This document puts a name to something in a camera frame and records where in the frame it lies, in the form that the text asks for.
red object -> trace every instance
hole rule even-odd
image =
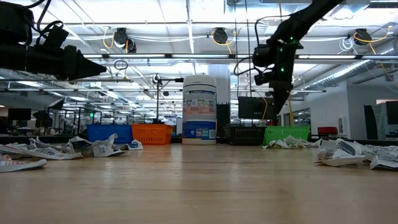
[[[167,124],[132,124],[132,137],[142,144],[168,144],[173,126]]]
[[[318,134],[337,134],[336,127],[319,127]]]

ceiling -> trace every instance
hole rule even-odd
[[[8,2],[29,5],[35,1],[16,1]],[[64,22],[64,29],[70,32],[68,39],[63,46],[76,45],[84,54],[123,54],[124,52],[115,45],[110,49],[104,46],[103,41],[111,45],[112,33],[118,27],[126,27],[130,38],[136,43],[137,53],[139,54],[252,54],[256,47],[254,23],[259,17],[270,15],[280,15],[278,4],[263,4],[261,0],[247,0],[248,11],[244,6],[244,1],[236,1],[236,10],[230,0],[53,0],[48,12],[42,21],[42,27],[49,22],[61,20]],[[282,0],[282,14],[290,14],[308,5],[307,0],[294,1]],[[348,54],[341,48],[341,42],[347,34],[353,34],[357,28],[367,28],[373,39],[379,39],[386,35],[386,24],[393,22],[389,35],[382,41],[375,43],[375,47],[382,45],[395,38],[398,26],[395,21],[398,19],[398,9],[375,9],[363,7],[368,6],[369,1],[348,1],[352,4],[348,6],[358,7],[355,11],[340,9],[333,15],[329,14],[324,20],[316,23],[310,32],[301,41],[304,46],[298,54]],[[35,21],[39,18],[44,5],[32,9]],[[259,24],[258,32],[261,42],[264,42],[280,23],[279,18],[264,20]],[[231,42],[231,52],[227,46],[217,45],[211,38],[211,33],[215,27],[224,27]],[[358,54],[370,54],[370,48],[355,45]],[[155,74],[162,78],[179,78],[187,75],[208,74],[208,65],[211,61],[207,60],[170,60],[152,59],[150,63],[146,59],[128,60],[131,65],[127,70],[117,74],[113,67],[113,60],[94,60],[98,63],[105,63],[110,72],[103,73],[90,79],[98,79],[98,83],[79,82],[79,83],[42,83],[39,85],[54,86],[57,88],[109,88],[109,89],[151,89],[153,88],[152,77]],[[230,71],[233,71],[235,63],[227,63]],[[294,67],[295,86],[305,82],[310,82],[317,76],[326,71],[339,66],[338,62],[307,62],[296,63]],[[249,68],[248,63],[242,63],[240,70]],[[20,78],[47,78],[45,75],[28,75],[20,73]],[[133,82],[119,82],[126,76]],[[248,87],[248,74],[239,77],[239,88]],[[22,85],[13,83],[13,87]],[[238,86],[238,79],[231,79],[231,87]],[[170,82],[164,89],[181,89],[181,83]],[[256,86],[257,89],[267,88],[267,86]],[[111,103],[121,103],[125,99],[130,103],[153,103],[152,93],[143,92],[117,92],[120,98],[113,100],[109,96],[100,96],[98,92],[69,93],[60,92],[65,96],[85,97],[92,102],[109,101]],[[170,92],[169,96],[162,96],[163,99],[181,99],[179,92]]]

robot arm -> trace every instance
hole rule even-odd
[[[270,72],[254,76],[256,85],[269,83],[274,89],[274,109],[279,113],[292,90],[292,75],[295,53],[303,49],[302,39],[314,23],[344,0],[313,0],[307,8],[290,15],[282,22],[267,44],[259,44],[254,49],[253,64],[257,67],[268,67],[274,64]]]

wooden table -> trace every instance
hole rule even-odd
[[[397,223],[398,173],[310,150],[144,146],[0,174],[0,223]]]

